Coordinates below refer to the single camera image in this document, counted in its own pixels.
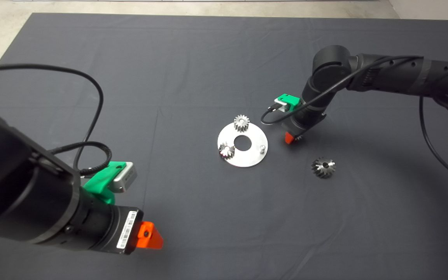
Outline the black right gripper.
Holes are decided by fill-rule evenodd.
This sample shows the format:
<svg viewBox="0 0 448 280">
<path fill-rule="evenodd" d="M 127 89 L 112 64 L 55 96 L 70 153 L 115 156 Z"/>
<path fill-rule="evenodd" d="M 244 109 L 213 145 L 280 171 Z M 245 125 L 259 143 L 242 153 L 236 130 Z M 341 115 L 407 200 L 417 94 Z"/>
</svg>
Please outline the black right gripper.
<svg viewBox="0 0 448 280">
<path fill-rule="evenodd" d="M 296 137 L 301 137 L 306 131 L 316 126 L 319 122 L 323 121 L 326 117 L 325 107 L 308 106 L 299 113 L 288 117 L 282 122 L 282 128 L 285 132 L 285 142 L 291 145 L 296 141 Z"/>
</svg>

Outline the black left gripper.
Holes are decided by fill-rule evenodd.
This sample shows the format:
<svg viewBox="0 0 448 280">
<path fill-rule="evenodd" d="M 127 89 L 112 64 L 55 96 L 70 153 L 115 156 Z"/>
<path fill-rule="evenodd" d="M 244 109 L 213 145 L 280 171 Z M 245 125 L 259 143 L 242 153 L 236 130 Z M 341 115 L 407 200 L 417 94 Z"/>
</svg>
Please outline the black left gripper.
<svg viewBox="0 0 448 280">
<path fill-rule="evenodd" d="M 162 249 L 164 240 L 153 222 L 142 221 L 144 213 L 137 207 L 112 206 L 112 222 L 96 251 L 130 255 L 136 247 Z"/>
</svg>

